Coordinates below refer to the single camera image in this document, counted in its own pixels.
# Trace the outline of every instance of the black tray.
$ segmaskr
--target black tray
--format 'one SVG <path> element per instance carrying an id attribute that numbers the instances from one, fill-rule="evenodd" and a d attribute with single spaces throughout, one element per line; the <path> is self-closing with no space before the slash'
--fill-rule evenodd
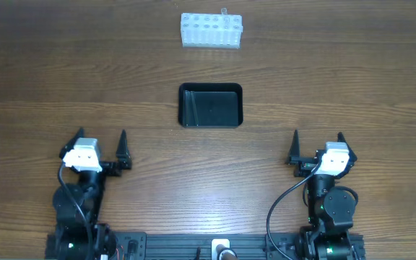
<path id="1" fill-rule="evenodd" d="M 184 83 L 179 87 L 178 119 L 184 127 L 240 126 L 242 87 L 237 83 Z"/>

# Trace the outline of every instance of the tabletop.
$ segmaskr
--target tabletop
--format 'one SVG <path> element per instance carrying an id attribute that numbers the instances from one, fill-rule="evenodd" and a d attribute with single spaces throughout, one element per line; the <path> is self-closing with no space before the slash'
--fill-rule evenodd
<path id="1" fill-rule="evenodd" d="M 243 16 L 241 49 L 182 48 L 181 13 Z M 236 129 L 178 124 L 184 82 L 236 82 Z M 265 234 L 313 155 L 342 131 L 359 160 L 351 232 L 368 259 L 416 259 L 416 1 L 0 1 L 0 258 L 43 258 L 61 147 L 82 126 L 133 170 L 109 178 L 113 230 Z M 75 182 L 74 173 L 65 179 Z M 273 232 L 307 225 L 300 191 Z"/>

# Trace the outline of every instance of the black base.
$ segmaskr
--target black base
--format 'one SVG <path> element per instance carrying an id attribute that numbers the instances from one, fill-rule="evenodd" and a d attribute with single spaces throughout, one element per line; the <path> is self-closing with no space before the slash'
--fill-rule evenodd
<path id="1" fill-rule="evenodd" d="M 230 240 L 230 248 L 241 260 L 284 259 L 267 241 L 266 235 L 148 235 L 146 233 L 115 233 L 125 260 L 194 260 L 200 247 L 200 260 L 211 260 L 211 242 L 215 238 Z M 297 233 L 272 233 L 274 242 L 287 255 L 298 260 L 294 250 Z M 365 260 L 365 249 L 361 235 L 350 236 L 357 253 Z"/>

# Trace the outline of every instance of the wood grain surface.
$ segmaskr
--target wood grain surface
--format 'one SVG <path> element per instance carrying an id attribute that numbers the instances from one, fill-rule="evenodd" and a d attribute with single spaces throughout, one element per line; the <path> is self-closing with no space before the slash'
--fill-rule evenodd
<path id="1" fill-rule="evenodd" d="M 182 12 L 243 15 L 242 49 L 182 49 Z M 178 125 L 183 82 L 237 82 L 236 129 Z M 312 155 L 343 131 L 359 160 L 355 233 L 368 259 L 416 259 L 416 1 L 0 1 L 0 257 L 43 258 L 58 152 L 83 126 L 112 159 L 100 221 L 148 233 L 264 234 L 299 181 L 293 130 Z M 73 173 L 66 173 L 75 182 Z M 272 216 L 296 232 L 296 191 Z"/>

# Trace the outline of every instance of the wooden table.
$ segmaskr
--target wooden table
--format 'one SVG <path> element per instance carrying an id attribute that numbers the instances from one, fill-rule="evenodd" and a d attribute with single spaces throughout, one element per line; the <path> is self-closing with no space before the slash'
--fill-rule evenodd
<path id="1" fill-rule="evenodd" d="M 243 15 L 242 49 L 182 49 L 182 12 Z M 184 129 L 183 82 L 237 82 L 236 129 Z M 352 232 L 369 259 L 416 259 L 416 1 L 0 1 L 0 257 L 42 258 L 58 153 L 77 129 L 113 159 L 101 222 L 148 233 L 265 234 L 299 181 L 284 164 L 343 131 L 359 160 Z M 66 173 L 75 182 L 73 173 Z M 307 224 L 300 191 L 275 232 Z"/>

